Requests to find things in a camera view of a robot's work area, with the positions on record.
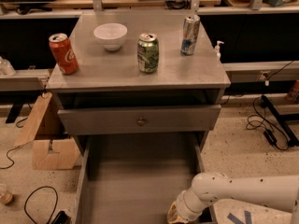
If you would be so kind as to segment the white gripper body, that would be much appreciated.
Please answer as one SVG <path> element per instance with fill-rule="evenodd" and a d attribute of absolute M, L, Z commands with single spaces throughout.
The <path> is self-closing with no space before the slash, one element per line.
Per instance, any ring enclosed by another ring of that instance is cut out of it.
<path fill-rule="evenodd" d="M 195 221 L 208 207 L 209 202 L 202 201 L 192 189 L 183 190 L 176 198 L 177 214 L 184 222 Z"/>

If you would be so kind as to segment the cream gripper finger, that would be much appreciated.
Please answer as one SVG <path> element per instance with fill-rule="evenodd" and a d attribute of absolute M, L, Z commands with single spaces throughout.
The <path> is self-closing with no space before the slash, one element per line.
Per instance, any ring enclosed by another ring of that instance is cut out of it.
<path fill-rule="evenodd" d="M 167 212 L 167 223 L 168 224 L 185 224 L 185 220 L 178 214 L 177 205 L 172 202 Z"/>

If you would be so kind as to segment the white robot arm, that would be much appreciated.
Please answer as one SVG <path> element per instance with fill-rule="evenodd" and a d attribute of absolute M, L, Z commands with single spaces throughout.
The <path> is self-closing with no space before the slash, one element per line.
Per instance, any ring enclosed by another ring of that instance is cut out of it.
<path fill-rule="evenodd" d="M 222 173 L 200 173 L 191 186 L 172 202 L 169 224 L 189 223 L 203 211 L 224 199 L 253 203 L 292 214 L 290 224 L 299 224 L 299 176 L 231 178 Z"/>

